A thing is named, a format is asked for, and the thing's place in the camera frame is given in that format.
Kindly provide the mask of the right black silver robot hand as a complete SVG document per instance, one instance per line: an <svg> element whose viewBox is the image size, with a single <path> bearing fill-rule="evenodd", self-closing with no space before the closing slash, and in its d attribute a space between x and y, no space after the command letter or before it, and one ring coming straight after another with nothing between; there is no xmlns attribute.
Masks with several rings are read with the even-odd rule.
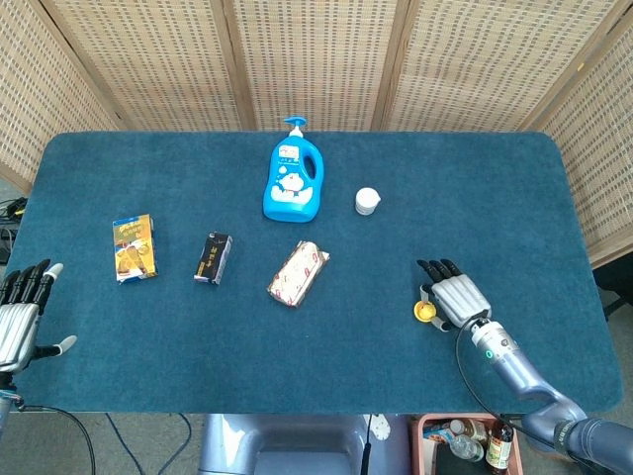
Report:
<svg viewBox="0 0 633 475"><path fill-rule="evenodd" d="M418 259L416 263L431 280L422 285L423 291L454 327L468 330L474 322L492 316L489 301L453 261Z"/></svg>

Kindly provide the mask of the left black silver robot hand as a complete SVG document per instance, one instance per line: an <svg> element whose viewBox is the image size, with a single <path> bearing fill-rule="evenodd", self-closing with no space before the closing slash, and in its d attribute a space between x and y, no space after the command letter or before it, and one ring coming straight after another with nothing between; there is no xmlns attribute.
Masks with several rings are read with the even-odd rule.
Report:
<svg viewBox="0 0 633 475"><path fill-rule="evenodd" d="M32 360L61 356L77 341L71 334L62 341L37 346L36 339L51 289L63 270L45 259L24 270L6 274L1 281L1 372L15 375Z"/></svg>

